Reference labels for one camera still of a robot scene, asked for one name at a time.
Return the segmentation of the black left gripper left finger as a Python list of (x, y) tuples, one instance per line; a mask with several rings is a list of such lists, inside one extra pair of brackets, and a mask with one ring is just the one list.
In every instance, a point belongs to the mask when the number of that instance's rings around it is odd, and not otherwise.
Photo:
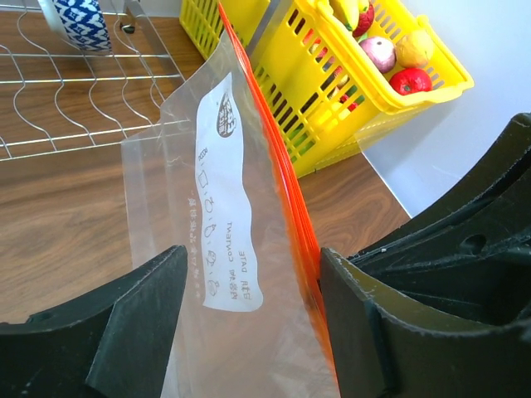
[(159, 397), (188, 253), (174, 245), (70, 301), (1, 325), (3, 397)]

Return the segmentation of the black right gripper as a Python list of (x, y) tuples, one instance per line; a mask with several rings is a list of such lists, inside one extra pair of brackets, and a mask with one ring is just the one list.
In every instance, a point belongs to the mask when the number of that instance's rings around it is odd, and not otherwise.
[(530, 317), (530, 115), (418, 216), (350, 257), (445, 313), (496, 326)]

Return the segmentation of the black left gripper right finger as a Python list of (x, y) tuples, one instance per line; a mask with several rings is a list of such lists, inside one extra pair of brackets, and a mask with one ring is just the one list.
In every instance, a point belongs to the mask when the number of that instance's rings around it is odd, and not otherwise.
[(323, 248), (320, 286), (342, 397), (528, 397), (530, 321), (444, 313)]

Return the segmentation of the clear orange zip bag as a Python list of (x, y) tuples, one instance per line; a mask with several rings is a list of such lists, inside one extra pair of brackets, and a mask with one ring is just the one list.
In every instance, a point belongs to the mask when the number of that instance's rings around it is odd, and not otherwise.
[(162, 396), (339, 396), (319, 245), (232, 28), (121, 154), (134, 264), (186, 250)]

